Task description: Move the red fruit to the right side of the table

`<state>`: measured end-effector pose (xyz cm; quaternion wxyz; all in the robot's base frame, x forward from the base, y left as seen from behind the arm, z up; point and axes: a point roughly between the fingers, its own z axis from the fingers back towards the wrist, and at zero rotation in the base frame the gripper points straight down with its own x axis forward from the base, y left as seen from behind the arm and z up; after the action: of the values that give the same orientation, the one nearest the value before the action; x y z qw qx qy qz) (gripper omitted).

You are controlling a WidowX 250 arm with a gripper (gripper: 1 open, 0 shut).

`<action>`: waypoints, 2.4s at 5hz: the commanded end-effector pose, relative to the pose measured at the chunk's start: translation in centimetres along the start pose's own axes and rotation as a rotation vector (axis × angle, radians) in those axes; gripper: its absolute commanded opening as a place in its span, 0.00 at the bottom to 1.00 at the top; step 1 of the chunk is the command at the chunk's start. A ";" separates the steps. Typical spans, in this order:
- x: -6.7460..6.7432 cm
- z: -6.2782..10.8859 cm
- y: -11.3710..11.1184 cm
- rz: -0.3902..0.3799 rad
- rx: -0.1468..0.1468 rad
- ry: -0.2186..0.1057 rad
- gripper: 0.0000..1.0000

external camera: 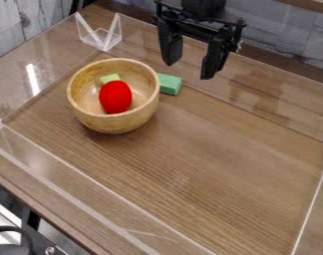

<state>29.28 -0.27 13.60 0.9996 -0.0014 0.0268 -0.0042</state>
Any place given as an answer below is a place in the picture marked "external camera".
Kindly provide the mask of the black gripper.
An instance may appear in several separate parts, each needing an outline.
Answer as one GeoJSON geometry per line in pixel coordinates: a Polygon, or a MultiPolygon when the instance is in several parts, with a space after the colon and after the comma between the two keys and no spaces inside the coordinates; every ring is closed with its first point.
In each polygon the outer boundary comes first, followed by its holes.
{"type": "MultiPolygon", "coordinates": [[[[172,66],[182,57],[182,35],[176,25],[213,30],[216,25],[234,28],[241,32],[247,27],[242,18],[225,13],[226,0],[180,0],[176,7],[165,0],[154,0],[160,30],[161,58],[172,66]]],[[[200,78],[209,80],[224,68],[229,53],[238,49],[238,39],[233,29],[220,29],[209,34],[202,41],[206,43],[206,54],[201,62],[200,78]]]]}

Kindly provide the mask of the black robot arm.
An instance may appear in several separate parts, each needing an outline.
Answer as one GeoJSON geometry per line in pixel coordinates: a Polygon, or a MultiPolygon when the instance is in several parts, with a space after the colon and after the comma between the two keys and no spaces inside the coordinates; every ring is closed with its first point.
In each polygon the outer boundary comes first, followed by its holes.
{"type": "Polygon", "coordinates": [[[241,48],[242,18],[224,19],[226,0],[180,0],[174,7],[164,0],[154,0],[157,11],[161,58],[172,66],[182,57],[182,37],[189,36],[206,43],[200,78],[210,80],[224,68],[230,53],[241,48]]]}

